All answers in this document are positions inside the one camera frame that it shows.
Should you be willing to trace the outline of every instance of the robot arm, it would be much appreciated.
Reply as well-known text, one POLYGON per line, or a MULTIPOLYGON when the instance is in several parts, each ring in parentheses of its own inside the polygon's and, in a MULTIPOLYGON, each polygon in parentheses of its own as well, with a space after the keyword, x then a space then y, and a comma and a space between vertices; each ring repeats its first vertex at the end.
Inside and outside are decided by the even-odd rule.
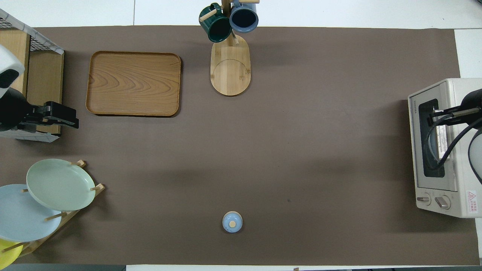
POLYGON ((24 71, 22 63, 0 45, 0 132, 20 129, 34 133, 37 125, 78 128, 75 109, 53 101, 43 106, 31 105, 19 91, 10 87, 24 71))
POLYGON ((468 126, 452 141, 443 157, 437 161, 435 168, 440 168, 447 160, 448 155, 453 150, 457 142, 471 129, 476 129, 474 137, 469 144, 469 163, 475 176, 482 184, 482 89, 472 91, 467 94, 460 103, 460 106, 448 108, 430 114, 428 124, 431 131, 439 125, 455 125, 466 123, 468 126))
POLYGON ((12 83, 22 75, 25 67, 10 51, 0 44, 0 98, 8 91, 12 83))

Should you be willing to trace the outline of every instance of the warning label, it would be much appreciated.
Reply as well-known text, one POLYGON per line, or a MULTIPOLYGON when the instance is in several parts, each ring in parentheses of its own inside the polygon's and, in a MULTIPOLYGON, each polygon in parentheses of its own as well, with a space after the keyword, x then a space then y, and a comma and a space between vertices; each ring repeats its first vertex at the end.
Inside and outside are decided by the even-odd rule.
POLYGON ((477 208, 477 192, 474 190, 467 191, 467 207, 471 214, 479 212, 477 208))

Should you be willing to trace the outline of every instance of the brown mat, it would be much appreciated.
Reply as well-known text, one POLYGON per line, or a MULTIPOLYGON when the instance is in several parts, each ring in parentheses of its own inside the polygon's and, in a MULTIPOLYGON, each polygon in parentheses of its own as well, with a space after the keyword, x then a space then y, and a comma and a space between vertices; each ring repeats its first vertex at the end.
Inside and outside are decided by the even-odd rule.
POLYGON ((39 28, 66 50, 80 129, 52 144, 0 138, 1 184, 44 158, 85 159, 107 186, 18 263, 478 265, 473 219, 417 209, 406 98, 459 77, 454 32, 260 27, 253 77, 211 86, 200 27, 39 28), (87 112, 96 51, 183 60, 173 118, 87 112), (238 211, 244 228, 224 233, 238 211))

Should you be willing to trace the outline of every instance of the mug rack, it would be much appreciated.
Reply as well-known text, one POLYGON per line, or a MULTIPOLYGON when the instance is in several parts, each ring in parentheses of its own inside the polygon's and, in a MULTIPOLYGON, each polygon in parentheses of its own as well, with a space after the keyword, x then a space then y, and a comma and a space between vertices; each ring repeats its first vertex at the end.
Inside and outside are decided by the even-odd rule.
MULTIPOLYGON (((224 16, 231 15, 231 3, 222 0, 224 16)), ((259 0, 239 0, 239 3, 258 4, 259 0)), ((200 22, 216 14, 216 10, 201 16, 200 22)), ((234 32, 222 42, 215 42, 211 49, 211 84, 225 96, 236 96, 244 92, 251 82, 251 58, 248 43, 234 32)))
MULTIPOLYGON (((79 167, 82 167, 82 168, 86 165, 86 163, 83 160, 79 160, 78 162, 71 163, 71 164, 78 165, 79 167)), ((91 188, 91 190, 95 190, 94 199, 100 193, 102 193, 105 190, 105 188, 106 187, 103 184, 98 184, 95 187, 91 188)), ((46 217, 45 221, 54 219, 56 217, 62 217, 61 220, 60 220, 59 226, 50 235, 48 235, 44 238, 38 239, 38 240, 30 241, 30 242, 17 243, 15 245, 12 245, 10 247, 7 247, 7 248, 4 248, 4 249, 0 250, 0 254, 5 253, 9 250, 15 249, 15 248, 20 247, 20 246, 23 246, 23 248, 22 248, 22 252, 20 253, 20 255, 18 257, 22 257, 22 256, 25 256, 25 255, 28 255, 28 254, 32 253, 40 245, 42 245, 45 241, 47 241, 54 233, 56 233, 61 227, 63 227, 70 219, 72 219, 79 211, 80 210, 62 212, 62 213, 60 213, 58 215, 55 215, 55 216, 52 216, 52 217, 46 217)))

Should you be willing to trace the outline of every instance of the wooden base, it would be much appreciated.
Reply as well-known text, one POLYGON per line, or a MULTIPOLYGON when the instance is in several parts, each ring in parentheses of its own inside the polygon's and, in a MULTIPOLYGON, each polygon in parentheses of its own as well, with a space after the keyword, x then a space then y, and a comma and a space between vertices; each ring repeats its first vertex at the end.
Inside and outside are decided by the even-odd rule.
POLYGON ((236 35, 238 44, 229 40, 213 44, 211 50, 211 84, 222 95, 242 93, 251 82, 251 59, 246 41, 236 35))

